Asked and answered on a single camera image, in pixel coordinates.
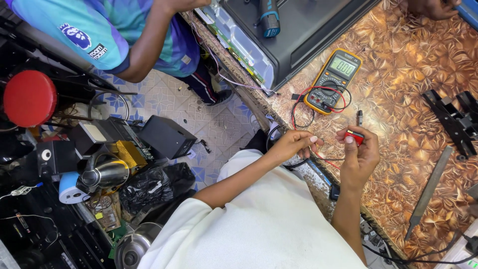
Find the premier league logo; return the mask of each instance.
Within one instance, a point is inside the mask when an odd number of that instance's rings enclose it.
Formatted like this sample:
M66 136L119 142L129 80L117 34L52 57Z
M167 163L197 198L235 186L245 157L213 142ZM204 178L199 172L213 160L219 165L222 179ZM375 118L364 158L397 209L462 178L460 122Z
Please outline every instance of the premier league logo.
M73 42L73 44L80 48L87 49L91 47L91 39L85 32L70 26L67 23L60 26L59 29L69 40L71 40L71 42Z

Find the black test lead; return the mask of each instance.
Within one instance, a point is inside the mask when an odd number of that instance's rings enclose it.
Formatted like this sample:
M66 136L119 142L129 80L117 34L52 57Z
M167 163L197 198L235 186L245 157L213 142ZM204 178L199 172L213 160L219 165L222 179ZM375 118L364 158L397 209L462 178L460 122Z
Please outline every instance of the black test lead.
M358 106L357 119L358 119L358 125L359 125L360 127L362 127L363 112L362 112L362 109L361 109L360 105Z

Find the blue jersey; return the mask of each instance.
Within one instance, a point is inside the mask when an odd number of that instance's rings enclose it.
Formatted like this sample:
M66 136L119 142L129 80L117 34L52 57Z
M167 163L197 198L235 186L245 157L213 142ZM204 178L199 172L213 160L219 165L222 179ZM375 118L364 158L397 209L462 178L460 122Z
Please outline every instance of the blue jersey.
M130 66L153 0L6 0L31 26L64 43L96 68L117 74ZM154 69L187 77L197 68L199 46L176 14Z

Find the workbench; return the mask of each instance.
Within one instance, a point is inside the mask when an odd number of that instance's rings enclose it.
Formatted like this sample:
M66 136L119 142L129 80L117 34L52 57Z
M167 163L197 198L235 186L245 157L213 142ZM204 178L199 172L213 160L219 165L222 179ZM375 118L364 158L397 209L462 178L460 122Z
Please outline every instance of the workbench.
M198 34L236 82L256 86L197 17L192 13L183 13L183 17L194 21ZM477 42L477 32L459 16L440 22L415 19L385 0L292 77L278 91L280 96L267 98L260 90L245 87L239 87L239 94L249 107L254 106L255 113L267 112L283 127L292 129L295 101L291 95L311 86L332 51L344 48L361 57L362 67L349 87L352 104L340 114L316 113L307 130L325 141L319 149L323 157L342 158L343 146L335 141L335 132L356 124L361 107L364 127L379 137L381 156L363 191L362 212L402 258L413 258L444 248L456 229L465 231L475 220L470 209L476 202L466 190L478 182L477 157L460 162L456 160L458 152L454 152L420 224L411 238L404 240L408 220L436 161L446 145L453 145L421 94L435 89L442 97L455 100L456 94L468 90L477 97ZM304 125L311 118L311 109L299 104L297 123ZM339 170L325 162L318 166L329 179L340 181ZM309 187L315 198L323 199L328 191ZM429 259L439 260L443 255Z

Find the black plastic bag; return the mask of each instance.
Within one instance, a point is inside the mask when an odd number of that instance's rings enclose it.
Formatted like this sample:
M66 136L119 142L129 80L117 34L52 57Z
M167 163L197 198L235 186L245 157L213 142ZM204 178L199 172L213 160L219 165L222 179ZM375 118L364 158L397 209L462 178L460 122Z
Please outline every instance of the black plastic bag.
M196 177L186 163L153 166L138 172L119 191L119 200L126 211L137 214L144 206L170 202L191 188Z

